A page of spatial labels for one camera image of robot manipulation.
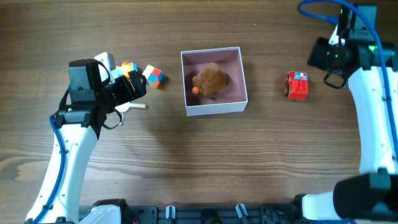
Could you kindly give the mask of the yellow duck toy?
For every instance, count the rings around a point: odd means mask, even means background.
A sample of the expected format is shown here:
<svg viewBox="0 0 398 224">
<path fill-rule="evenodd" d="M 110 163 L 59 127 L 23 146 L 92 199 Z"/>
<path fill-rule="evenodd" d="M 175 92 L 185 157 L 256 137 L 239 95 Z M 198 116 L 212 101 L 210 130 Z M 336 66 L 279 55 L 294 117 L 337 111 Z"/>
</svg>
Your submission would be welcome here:
<svg viewBox="0 0 398 224">
<path fill-rule="evenodd" d="M 125 61 L 121 66 L 116 66 L 114 70 L 111 71 L 113 78 L 118 78 L 125 76 L 128 80 L 130 79 L 129 72 L 138 71 L 137 65 L 133 62 Z"/>
</svg>

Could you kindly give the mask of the brown plush toy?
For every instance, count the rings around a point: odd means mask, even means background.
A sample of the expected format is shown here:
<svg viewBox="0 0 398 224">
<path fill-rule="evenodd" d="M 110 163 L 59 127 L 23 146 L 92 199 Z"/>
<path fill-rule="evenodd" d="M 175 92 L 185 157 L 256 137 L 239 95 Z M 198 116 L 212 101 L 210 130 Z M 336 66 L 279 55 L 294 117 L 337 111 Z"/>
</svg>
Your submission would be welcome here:
<svg viewBox="0 0 398 224">
<path fill-rule="evenodd" d="M 217 63 L 209 63 L 192 78 L 192 92 L 207 97 L 216 96 L 227 85 L 227 77 Z"/>
</svg>

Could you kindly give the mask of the red toy truck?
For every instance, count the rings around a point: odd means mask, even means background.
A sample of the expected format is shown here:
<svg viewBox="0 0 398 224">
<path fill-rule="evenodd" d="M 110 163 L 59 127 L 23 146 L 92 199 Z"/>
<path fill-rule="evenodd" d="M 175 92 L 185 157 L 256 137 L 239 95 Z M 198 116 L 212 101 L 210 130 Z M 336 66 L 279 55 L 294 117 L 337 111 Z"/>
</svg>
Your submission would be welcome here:
<svg viewBox="0 0 398 224">
<path fill-rule="evenodd" d="M 308 75 L 290 71 L 285 79 L 285 96 L 291 100 L 304 100 L 308 95 Z"/>
</svg>

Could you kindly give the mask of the white cardboard box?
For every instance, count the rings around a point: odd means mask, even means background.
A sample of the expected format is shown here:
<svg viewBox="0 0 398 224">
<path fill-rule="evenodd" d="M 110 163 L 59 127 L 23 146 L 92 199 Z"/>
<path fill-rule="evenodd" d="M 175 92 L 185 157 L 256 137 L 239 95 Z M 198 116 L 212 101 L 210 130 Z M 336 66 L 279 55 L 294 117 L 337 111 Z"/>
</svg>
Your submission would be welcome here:
<svg viewBox="0 0 398 224">
<path fill-rule="evenodd" d="M 244 111 L 248 94 L 239 47 L 182 51 L 182 76 L 187 116 L 235 113 Z M 192 78 L 209 63 L 225 72 L 227 86 L 216 96 L 205 97 L 192 92 Z"/>
</svg>

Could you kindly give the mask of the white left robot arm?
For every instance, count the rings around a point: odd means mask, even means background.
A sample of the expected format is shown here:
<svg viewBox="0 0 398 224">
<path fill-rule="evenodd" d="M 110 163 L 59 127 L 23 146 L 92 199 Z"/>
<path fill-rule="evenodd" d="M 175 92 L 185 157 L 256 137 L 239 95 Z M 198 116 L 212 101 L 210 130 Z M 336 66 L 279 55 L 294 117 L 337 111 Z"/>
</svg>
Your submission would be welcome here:
<svg viewBox="0 0 398 224">
<path fill-rule="evenodd" d="M 136 67 L 123 65 L 114 77 L 104 63 L 93 59 L 70 62 L 70 84 L 58 110 L 49 121 L 55 136 L 49 166 L 26 223 L 80 223 L 80 196 L 89 158 L 108 129 L 107 115 L 122 114 L 117 106 L 146 94 L 145 76 Z"/>
</svg>

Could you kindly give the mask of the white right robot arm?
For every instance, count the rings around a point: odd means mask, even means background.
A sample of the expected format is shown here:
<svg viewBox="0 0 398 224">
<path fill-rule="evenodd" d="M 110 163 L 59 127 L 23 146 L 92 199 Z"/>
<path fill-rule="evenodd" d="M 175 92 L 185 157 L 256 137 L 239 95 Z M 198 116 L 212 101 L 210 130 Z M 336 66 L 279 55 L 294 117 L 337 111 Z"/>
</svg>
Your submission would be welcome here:
<svg viewBox="0 0 398 224">
<path fill-rule="evenodd" d="M 375 29 L 377 7 L 340 2 L 325 16 L 335 30 L 319 38 L 310 66 L 338 75 L 355 103 L 361 141 L 359 175 L 321 194 L 297 195 L 290 219 L 309 223 L 397 221 L 397 47 Z"/>
</svg>

